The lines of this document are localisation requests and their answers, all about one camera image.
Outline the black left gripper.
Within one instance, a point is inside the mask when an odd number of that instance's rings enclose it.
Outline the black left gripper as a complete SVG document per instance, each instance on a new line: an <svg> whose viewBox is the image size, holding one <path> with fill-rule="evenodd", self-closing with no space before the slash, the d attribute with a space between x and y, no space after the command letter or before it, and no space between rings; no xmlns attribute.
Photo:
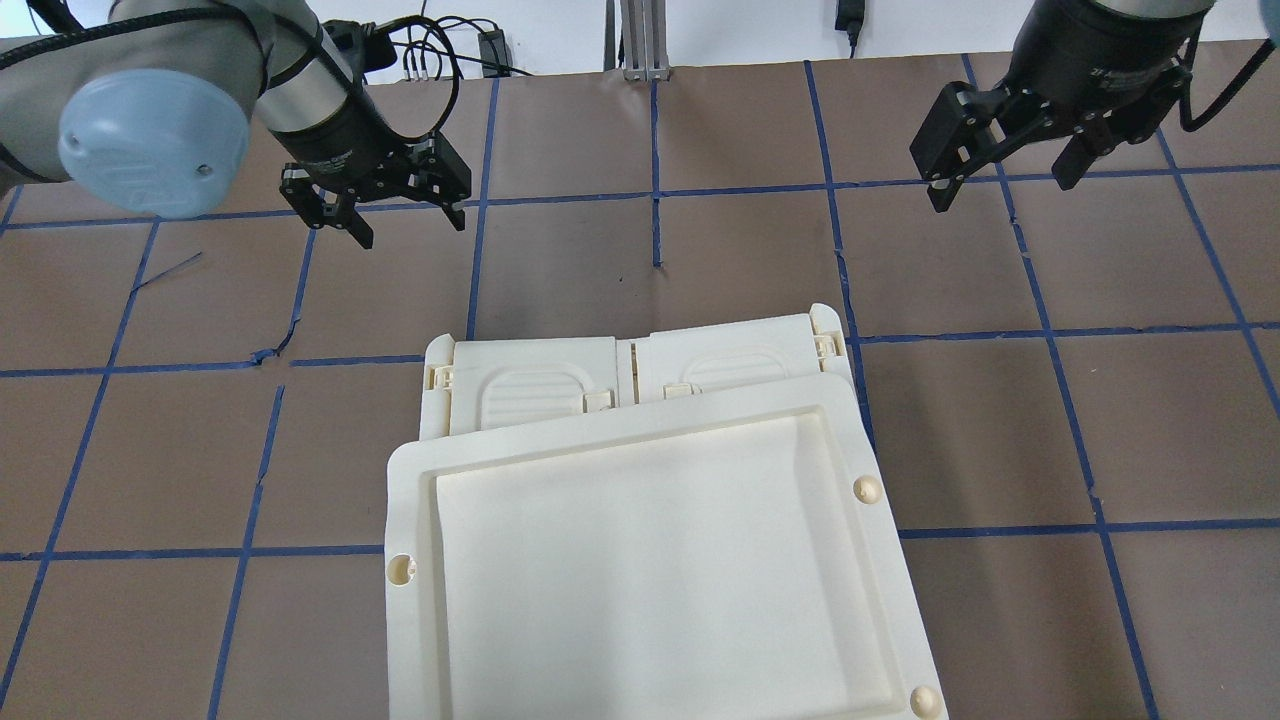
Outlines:
<svg viewBox="0 0 1280 720"><path fill-rule="evenodd" d="M472 172L439 129L419 137L398 135L362 96L344 101L311 128L269 132L293 159L280 181L289 206L301 217L323 217L323 227L346 232L361 249L372 249L375 233L352 202L430 202L456 231L467 228ZM323 191L337 201L325 205Z"/></svg>

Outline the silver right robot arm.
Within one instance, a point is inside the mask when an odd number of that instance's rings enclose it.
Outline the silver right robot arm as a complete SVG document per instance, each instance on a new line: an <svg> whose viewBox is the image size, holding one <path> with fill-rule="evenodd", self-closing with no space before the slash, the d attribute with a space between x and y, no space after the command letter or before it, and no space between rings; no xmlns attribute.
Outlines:
<svg viewBox="0 0 1280 720"><path fill-rule="evenodd" d="M1064 140L1052 177L1074 188L1117 146L1147 141L1189 87L1180 49L1208 1L1036 1L991 88L947 83L910 145L937 213L980 169Z"/></svg>

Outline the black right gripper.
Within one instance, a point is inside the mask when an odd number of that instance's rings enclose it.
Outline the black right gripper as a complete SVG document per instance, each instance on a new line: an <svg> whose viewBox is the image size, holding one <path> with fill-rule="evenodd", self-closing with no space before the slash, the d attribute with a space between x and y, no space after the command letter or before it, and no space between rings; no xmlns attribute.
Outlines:
<svg viewBox="0 0 1280 720"><path fill-rule="evenodd" d="M910 145L936 213L963 182L1033 143L1064 140L1052 164L1074 190L1120 143L1147 141L1190 82L1178 51L1196 33L1193 1L1036 1L1004 77L947 83Z"/></svg>

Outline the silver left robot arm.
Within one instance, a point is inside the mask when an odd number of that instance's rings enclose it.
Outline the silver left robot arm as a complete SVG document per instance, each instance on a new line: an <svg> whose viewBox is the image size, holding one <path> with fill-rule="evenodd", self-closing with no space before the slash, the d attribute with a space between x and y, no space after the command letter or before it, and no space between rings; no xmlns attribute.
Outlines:
<svg viewBox="0 0 1280 720"><path fill-rule="evenodd" d="M3 191L76 182L115 208L189 219L225 199L259 120L287 151L279 191L308 227L370 249L358 205L406 199L461 231L472 173L443 135L396 132L365 87L392 35L439 24L321 20L303 1L115 1L108 22L3 40Z"/></svg>

